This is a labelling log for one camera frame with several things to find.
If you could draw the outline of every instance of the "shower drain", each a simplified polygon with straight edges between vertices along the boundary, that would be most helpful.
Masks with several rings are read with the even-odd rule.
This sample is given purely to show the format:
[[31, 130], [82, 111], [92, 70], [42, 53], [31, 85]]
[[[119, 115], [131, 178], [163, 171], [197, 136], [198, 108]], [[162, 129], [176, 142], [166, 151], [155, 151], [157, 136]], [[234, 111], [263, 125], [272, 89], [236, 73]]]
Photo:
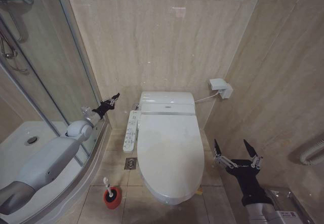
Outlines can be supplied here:
[[137, 157], [126, 158], [124, 169], [130, 169], [130, 170], [136, 169], [136, 161], [137, 161]]
[[33, 136], [33, 137], [29, 138], [29, 139], [25, 142], [25, 145], [31, 145], [31, 144], [34, 144], [37, 140], [38, 140], [38, 136]]

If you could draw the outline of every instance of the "toilet brush holder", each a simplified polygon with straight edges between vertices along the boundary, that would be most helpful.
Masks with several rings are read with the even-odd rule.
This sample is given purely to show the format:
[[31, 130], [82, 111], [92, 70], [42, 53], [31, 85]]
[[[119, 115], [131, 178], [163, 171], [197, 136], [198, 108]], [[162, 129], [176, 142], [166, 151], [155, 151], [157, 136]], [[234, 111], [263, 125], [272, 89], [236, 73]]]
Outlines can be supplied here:
[[110, 187], [112, 196], [109, 196], [108, 190], [103, 195], [103, 200], [108, 209], [115, 209], [122, 201], [122, 190], [118, 187]]

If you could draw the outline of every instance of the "flexible pipe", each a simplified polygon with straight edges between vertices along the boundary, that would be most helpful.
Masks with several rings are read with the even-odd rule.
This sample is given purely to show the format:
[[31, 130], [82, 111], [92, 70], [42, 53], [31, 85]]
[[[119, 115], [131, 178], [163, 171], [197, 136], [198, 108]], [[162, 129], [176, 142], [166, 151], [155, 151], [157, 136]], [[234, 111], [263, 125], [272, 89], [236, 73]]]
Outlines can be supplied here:
[[308, 150], [304, 151], [300, 155], [300, 162], [304, 165], [316, 165], [322, 161], [324, 161], [324, 153], [321, 155], [312, 158], [311, 160], [308, 160], [307, 158], [311, 155], [314, 154], [316, 151], [324, 149], [324, 139], [321, 139], [319, 142], [317, 142], [314, 146], [309, 148]]

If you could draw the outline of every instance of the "white toilet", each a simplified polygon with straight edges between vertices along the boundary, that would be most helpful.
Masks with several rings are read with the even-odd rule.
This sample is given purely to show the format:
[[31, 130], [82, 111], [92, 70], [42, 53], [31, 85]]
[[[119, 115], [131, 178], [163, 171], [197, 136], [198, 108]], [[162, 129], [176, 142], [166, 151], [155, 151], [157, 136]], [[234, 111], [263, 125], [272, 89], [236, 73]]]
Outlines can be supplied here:
[[204, 171], [192, 94], [143, 92], [139, 110], [137, 157], [147, 188], [166, 204], [190, 199]]

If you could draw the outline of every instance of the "toilet seat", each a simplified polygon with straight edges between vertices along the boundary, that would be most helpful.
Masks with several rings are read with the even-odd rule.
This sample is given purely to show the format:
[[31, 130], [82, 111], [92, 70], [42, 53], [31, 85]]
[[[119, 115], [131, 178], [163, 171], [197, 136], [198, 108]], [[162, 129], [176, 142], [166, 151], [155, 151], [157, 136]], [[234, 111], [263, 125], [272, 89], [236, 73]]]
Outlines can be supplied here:
[[142, 114], [137, 157], [144, 182], [160, 201], [191, 198], [204, 171], [204, 149], [195, 115]]

